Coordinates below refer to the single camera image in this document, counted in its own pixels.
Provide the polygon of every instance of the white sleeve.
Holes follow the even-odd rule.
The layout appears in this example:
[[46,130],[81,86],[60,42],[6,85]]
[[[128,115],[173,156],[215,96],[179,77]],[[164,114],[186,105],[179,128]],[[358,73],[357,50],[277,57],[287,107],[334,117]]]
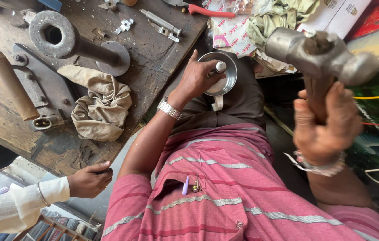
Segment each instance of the white sleeve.
[[[70,197],[67,177],[41,182],[39,188],[48,205]],[[36,185],[0,195],[0,232],[18,233],[33,226],[44,207]]]

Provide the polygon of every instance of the white handle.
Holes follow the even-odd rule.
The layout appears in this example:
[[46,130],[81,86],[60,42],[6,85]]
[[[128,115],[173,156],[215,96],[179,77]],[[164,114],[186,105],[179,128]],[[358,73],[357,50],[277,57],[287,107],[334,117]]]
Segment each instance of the white handle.
[[214,112],[222,110],[224,107],[224,96],[214,96],[215,103],[212,104],[212,108],[214,109]]

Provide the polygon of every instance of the beige cloth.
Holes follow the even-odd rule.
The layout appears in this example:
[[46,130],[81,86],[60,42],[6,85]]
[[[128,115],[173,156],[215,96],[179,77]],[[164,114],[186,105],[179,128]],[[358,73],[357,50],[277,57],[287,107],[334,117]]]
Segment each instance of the beige cloth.
[[249,18],[246,30],[249,38],[264,51],[267,38],[278,27],[295,27],[307,21],[319,6],[319,0],[276,0],[272,12]]
[[76,101],[72,120],[80,138],[114,141],[122,133],[128,108],[132,105],[130,88],[112,75],[95,69],[67,65],[57,72],[88,88],[88,95]]

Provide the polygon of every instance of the ball-peen hammer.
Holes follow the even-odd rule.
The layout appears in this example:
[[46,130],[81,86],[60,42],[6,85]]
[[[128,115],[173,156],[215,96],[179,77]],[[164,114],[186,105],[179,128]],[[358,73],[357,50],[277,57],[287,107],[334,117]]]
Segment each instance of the ball-peen hammer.
[[325,96],[335,77],[344,85],[355,86],[368,82],[379,70],[375,55],[352,54],[335,33],[301,33],[279,27],[268,38],[265,54],[304,74],[309,105],[319,123],[325,123]]

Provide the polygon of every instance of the red handle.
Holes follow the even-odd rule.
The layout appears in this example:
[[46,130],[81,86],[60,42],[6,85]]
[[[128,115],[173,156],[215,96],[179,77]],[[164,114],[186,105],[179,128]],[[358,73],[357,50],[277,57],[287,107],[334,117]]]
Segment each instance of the red handle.
[[207,15],[210,17],[223,17],[223,18],[234,18],[236,16],[235,13],[232,12],[215,12],[215,11],[210,11],[205,8],[199,7],[194,4],[190,4],[188,7],[189,13],[192,15],[195,12],[201,13],[203,15]]

